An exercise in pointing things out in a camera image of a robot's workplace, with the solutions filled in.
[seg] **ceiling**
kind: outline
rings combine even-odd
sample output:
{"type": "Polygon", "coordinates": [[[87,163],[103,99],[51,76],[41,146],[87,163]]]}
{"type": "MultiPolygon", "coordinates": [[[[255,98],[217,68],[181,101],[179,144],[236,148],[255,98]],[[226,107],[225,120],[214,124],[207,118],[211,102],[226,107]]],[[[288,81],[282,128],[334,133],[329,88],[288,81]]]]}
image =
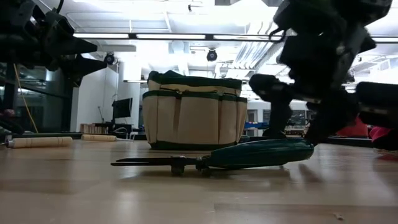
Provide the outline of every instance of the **ceiling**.
{"type": "MultiPolygon", "coordinates": [[[[58,6],[58,0],[34,0],[43,10],[58,6]]],[[[272,16],[282,0],[66,0],[61,14],[67,17],[77,32],[161,32],[161,33],[219,33],[268,34],[276,28],[272,16]]],[[[393,1],[389,14],[368,26],[372,35],[398,36],[398,0],[393,1]]],[[[289,70],[276,63],[282,45],[271,43],[204,42],[189,41],[183,44],[181,54],[175,54],[171,42],[97,40],[99,51],[109,46],[122,45],[128,50],[135,45],[142,60],[144,73],[149,70],[185,68],[190,75],[220,75],[226,65],[239,68],[227,72],[227,77],[244,78],[256,72],[282,75],[289,70]],[[207,62],[208,48],[218,53],[216,62],[207,62]]],[[[398,57],[398,45],[381,44],[362,54],[364,60],[380,56],[398,57]]]]}

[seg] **garden tool bag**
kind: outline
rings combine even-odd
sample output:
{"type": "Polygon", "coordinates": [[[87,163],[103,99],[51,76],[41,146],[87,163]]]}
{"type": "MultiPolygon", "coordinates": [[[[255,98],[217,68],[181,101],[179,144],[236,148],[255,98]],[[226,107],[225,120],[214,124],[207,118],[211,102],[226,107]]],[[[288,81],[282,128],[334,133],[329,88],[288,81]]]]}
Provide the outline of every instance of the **garden tool bag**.
{"type": "Polygon", "coordinates": [[[214,150],[239,141],[247,99],[242,81],[151,72],[142,96],[144,126],[153,149],[214,150]]]}

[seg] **ceiling light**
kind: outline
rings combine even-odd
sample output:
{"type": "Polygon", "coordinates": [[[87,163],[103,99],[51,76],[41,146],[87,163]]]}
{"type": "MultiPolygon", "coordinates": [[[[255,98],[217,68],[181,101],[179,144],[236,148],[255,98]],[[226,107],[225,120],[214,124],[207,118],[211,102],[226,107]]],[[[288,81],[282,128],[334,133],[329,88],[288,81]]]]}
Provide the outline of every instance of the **ceiling light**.
{"type": "Polygon", "coordinates": [[[204,40],[203,34],[137,34],[138,39],[147,40],[204,40]]]}
{"type": "Polygon", "coordinates": [[[165,0],[73,0],[74,2],[87,2],[87,3],[96,3],[96,2],[102,2],[102,3],[118,3],[118,2],[143,2],[143,1],[150,1],[150,2],[163,2],[165,0]]]}
{"type": "Polygon", "coordinates": [[[95,34],[95,33],[76,33],[73,35],[82,39],[128,39],[129,34],[95,34]]]}
{"type": "Polygon", "coordinates": [[[124,82],[128,82],[128,83],[146,83],[147,80],[124,80],[124,82]]]}
{"type": "MultiPolygon", "coordinates": [[[[281,35],[273,35],[271,41],[280,40],[281,35]]],[[[214,35],[215,40],[270,40],[268,35],[214,35]]]]}
{"type": "Polygon", "coordinates": [[[377,44],[398,44],[398,37],[373,37],[377,44]]]}

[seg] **security camera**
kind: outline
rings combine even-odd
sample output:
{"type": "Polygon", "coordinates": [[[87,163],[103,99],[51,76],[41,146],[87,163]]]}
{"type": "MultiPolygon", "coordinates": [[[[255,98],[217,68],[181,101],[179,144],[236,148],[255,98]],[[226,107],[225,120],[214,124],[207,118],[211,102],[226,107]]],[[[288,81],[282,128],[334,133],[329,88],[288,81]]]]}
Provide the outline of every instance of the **security camera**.
{"type": "Polygon", "coordinates": [[[210,49],[209,52],[207,53],[207,61],[208,62],[214,62],[217,60],[217,53],[215,49],[210,49]]]}
{"type": "Polygon", "coordinates": [[[106,62],[108,65],[114,65],[116,63],[116,58],[114,57],[114,52],[108,52],[106,53],[106,56],[104,58],[104,62],[106,62]]]}

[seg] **desk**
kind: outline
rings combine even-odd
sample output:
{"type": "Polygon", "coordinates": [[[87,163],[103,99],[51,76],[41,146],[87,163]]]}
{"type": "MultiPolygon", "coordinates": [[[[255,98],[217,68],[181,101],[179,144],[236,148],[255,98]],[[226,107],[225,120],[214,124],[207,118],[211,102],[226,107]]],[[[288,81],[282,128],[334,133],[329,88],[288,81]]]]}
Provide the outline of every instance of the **desk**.
{"type": "Polygon", "coordinates": [[[127,133],[136,133],[136,134],[144,134],[145,130],[144,129],[139,129],[139,128],[132,128],[131,124],[113,124],[113,123],[95,123],[94,124],[97,127],[104,127],[108,128],[108,131],[110,134],[115,135],[118,138],[126,138],[125,134],[119,134],[119,133],[114,133],[113,130],[118,129],[118,128],[126,128],[127,133]]]}
{"type": "Polygon", "coordinates": [[[311,159],[202,177],[187,167],[111,167],[125,157],[190,157],[145,141],[0,150],[0,223],[397,223],[398,161],[321,144],[311,159]],[[334,213],[345,221],[338,221],[334,213]]]}

